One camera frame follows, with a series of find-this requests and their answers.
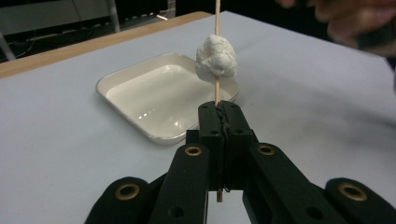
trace finger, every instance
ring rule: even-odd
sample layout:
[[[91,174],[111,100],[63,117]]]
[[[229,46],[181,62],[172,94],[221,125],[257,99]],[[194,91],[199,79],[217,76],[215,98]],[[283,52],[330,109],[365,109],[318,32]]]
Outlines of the finger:
[[[345,38],[345,39],[342,39],[342,40],[339,40],[339,41],[335,41],[335,42],[338,43],[338,44],[353,48],[353,49],[358,49],[359,48],[358,41],[355,38],[353,38],[353,37]]]
[[[396,7],[396,0],[317,0],[315,14],[319,21],[329,21],[360,7]]]
[[[308,1],[308,3],[306,4],[308,7],[314,7],[315,5],[317,4],[317,1],[316,0],[311,0],[311,1]]]
[[[295,0],[276,0],[276,2],[284,8],[294,7],[296,4]]]
[[[353,14],[329,21],[328,35],[335,42],[376,30],[396,16],[396,8],[362,8]]]

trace floor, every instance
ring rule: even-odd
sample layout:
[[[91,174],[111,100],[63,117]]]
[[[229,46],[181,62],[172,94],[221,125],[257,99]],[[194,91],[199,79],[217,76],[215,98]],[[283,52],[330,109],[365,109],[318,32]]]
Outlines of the floor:
[[[142,15],[140,17],[133,17],[125,21],[120,21],[120,29],[125,31],[146,24],[163,21],[164,19],[174,18],[176,13],[175,6],[176,0],[168,0],[168,9],[160,11],[159,15]],[[78,29],[65,30],[59,34],[38,35],[36,31],[33,31],[26,39],[8,42],[8,45],[18,59],[113,33],[113,26],[109,22],[106,22],[104,24],[95,24],[91,27],[78,27]],[[0,50],[0,63],[4,62],[7,62],[7,58],[2,50]]]

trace white clay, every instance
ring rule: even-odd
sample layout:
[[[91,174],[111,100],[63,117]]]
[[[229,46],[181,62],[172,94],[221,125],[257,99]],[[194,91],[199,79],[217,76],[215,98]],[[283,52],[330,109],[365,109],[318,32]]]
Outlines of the white clay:
[[[230,42],[224,37],[210,35],[198,47],[196,53],[195,72],[207,82],[227,81],[236,76],[236,55]]]

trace white tray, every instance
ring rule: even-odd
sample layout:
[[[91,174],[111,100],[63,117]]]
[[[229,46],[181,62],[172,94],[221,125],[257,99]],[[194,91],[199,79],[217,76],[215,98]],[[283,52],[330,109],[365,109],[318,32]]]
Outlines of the white tray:
[[[198,78],[195,61],[165,54],[103,77],[97,91],[143,135],[161,145],[181,141],[198,126],[198,106],[214,101],[214,85]],[[234,81],[221,83],[220,99],[233,101]]]

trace white table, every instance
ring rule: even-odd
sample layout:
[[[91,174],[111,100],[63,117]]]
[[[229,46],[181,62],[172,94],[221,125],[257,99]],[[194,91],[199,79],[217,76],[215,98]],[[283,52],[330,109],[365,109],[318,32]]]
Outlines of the white table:
[[[209,17],[0,79],[0,223],[82,223],[114,180],[165,173],[179,143],[151,143],[95,92],[107,74],[165,53],[191,58]],[[386,61],[221,13],[241,106],[262,142],[313,183],[348,177],[396,206],[396,96]],[[210,198],[208,223],[248,223],[241,192]]]

